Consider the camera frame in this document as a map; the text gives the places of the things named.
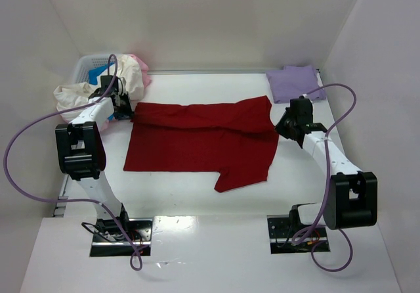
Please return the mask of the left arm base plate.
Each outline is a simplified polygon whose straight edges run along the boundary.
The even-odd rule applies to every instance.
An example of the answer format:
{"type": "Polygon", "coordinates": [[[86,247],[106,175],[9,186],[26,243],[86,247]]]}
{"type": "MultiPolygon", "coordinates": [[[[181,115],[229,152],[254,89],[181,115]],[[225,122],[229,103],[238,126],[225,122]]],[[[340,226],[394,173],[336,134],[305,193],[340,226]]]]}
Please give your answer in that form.
{"type": "MultiPolygon", "coordinates": [[[[81,226],[93,236],[91,257],[129,257],[134,253],[133,248],[120,230],[110,233],[100,227],[98,223],[82,222],[81,226]]],[[[150,256],[153,219],[130,219],[127,227],[127,234],[133,244],[140,250],[140,255],[150,256]]]]}

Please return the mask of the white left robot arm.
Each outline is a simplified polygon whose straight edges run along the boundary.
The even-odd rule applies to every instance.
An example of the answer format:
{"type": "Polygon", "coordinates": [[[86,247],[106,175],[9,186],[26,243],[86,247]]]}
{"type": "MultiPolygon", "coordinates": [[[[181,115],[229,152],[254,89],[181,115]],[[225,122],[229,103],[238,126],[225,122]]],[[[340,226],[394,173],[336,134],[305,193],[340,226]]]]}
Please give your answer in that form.
{"type": "Polygon", "coordinates": [[[70,123],[58,125],[55,136],[61,171],[76,181],[90,199],[97,201],[96,223],[91,232],[113,242],[123,239],[115,221],[128,231],[129,216],[104,173],[106,153],[100,130],[112,119],[130,120],[134,112],[124,79],[108,74],[100,80],[100,87],[89,97],[89,102],[104,98],[84,109],[70,123]]]}

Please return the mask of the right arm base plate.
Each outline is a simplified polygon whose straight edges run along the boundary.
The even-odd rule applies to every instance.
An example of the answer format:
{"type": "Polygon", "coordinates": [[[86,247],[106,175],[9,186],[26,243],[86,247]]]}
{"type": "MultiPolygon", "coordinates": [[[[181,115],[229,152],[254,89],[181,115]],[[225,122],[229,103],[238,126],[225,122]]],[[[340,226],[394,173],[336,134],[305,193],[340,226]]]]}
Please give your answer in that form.
{"type": "Polygon", "coordinates": [[[302,243],[293,245],[292,236],[306,227],[300,219],[291,220],[289,215],[269,215],[267,225],[271,254],[305,254],[311,253],[313,247],[315,252],[330,251],[324,227],[315,229],[302,243]]]}

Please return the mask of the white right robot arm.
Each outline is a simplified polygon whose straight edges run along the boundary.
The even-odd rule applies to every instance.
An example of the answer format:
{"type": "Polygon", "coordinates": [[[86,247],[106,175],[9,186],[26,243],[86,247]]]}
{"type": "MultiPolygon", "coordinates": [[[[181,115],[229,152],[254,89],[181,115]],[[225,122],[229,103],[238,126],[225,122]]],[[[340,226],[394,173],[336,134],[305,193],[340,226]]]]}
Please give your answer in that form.
{"type": "Polygon", "coordinates": [[[313,225],[321,223],[337,230],[376,224],[377,177],[350,162],[329,138],[324,125],[313,122],[309,99],[301,96],[290,100],[275,130],[295,141],[325,174],[324,198],[313,225]]]}

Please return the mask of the red t shirt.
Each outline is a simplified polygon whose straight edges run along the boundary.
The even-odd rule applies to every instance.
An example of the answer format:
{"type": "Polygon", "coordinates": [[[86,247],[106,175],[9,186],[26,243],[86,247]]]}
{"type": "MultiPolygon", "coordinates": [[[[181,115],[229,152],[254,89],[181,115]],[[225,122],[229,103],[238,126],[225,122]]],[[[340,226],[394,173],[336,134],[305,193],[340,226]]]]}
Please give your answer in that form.
{"type": "Polygon", "coordinates": [[[124,171],[217,172],[217,192],[264,182],[279,135],[268,97],[236,103],[140,102],[124,171]]]}

